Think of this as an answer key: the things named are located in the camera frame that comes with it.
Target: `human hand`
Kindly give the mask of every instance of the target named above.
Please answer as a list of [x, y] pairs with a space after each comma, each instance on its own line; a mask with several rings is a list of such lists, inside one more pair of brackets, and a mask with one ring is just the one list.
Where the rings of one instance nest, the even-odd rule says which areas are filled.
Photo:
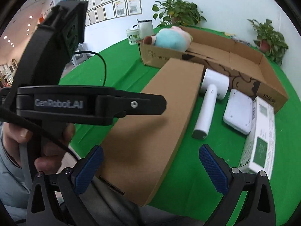
[[[63, 132], [63, 140], [60, 141], [68, 146], [75, 133], [75, 126], [69, 124]], [[22, 127], [5, 122], [3, 124], [3, 146], [11, 159], [21, 167], [19, 144], [28, 142], [32, 137], [32, 132]], [[47, 174], [55, 174], [61, 167], [65, 151], [52, 142], [48, 142], [43, 147], [45, 156], [35, 160], [35, 166], [38, 171]]]

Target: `blue gripper pad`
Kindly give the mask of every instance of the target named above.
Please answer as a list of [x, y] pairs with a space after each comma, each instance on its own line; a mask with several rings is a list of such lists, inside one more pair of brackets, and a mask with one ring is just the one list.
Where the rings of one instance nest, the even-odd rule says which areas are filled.
[[74, 192], [76, 195], [84, 193], [91, 183], [97, 169], [103, 161], [103, 149], [101, 146], [94, 146], [88, 154], [88, 160], [83, 164], [81, 171], [74, 179]]
[[199, 159], [209, 175], [216, 191], [223, 195], [227, 194], [229, 189], [227, 176], [204, 145], [199, 149]]

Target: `white rectangular case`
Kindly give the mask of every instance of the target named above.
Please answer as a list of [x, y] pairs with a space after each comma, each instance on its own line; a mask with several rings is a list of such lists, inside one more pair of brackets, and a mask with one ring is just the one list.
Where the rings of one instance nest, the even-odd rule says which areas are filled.
[[251, 131], [253, 100], [242, 92], [232, 89], [223, 120], [235, 130], [247, 135]]

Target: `silver screw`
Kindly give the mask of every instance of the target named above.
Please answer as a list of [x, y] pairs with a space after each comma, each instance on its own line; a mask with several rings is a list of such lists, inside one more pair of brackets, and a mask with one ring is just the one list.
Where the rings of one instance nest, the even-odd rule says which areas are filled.
[[235, 174], [239, 173], [239, 169], [237, 167], [233, 167], [231, 171]]
[[259, 174], [260, 174], [261, 176], [266, 176], [265, 171], [260, 171]]
[[64, 171], [65, 174], [68, 174], [68, 173], [70, 173], [70, 172], [71, 172], [71, 168], [70, 168], [70, 167], [67, 167], [67, 168], [65, 169], [65, 171]]
[[137, 108], [137, 107], [138, 107], [137, 101], [132, 101], [132, 102], [131, 102], [131, 107], [132, 107], [132, 108]]
[[43, 176], [43, 172], [38, 172], [37, 177], [41, 177], [41, 176]]

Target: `green plant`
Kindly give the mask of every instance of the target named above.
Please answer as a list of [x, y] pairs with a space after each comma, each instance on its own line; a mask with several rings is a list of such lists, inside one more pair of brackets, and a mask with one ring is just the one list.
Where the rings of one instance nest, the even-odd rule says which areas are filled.
[[158, 27], [166, 25], [199, 25], [201, 20], [206, 19], [202, 16], [203, 11], [198, 10], [195, 3], [189, 3], [182, 0], [156, 1], [152, 10], [157, 12], [154, 19], [162, 19]]
[[268, 51], [265, 53], [271, 61], [276, 62], [278, 65], [282, 64], [282, 58], [288, 49], [288, 45], [285, 43], [284, 36], [275, 31], [272, 26], [272, 21], [266, 19], [265, 23], [259, 23], [255, 19], [248, 19], [254, 27], [254, 31], [257, 32], [257, 40], [254, 43], [257, 46], [261, 46], [262, 43], [269, 45]]

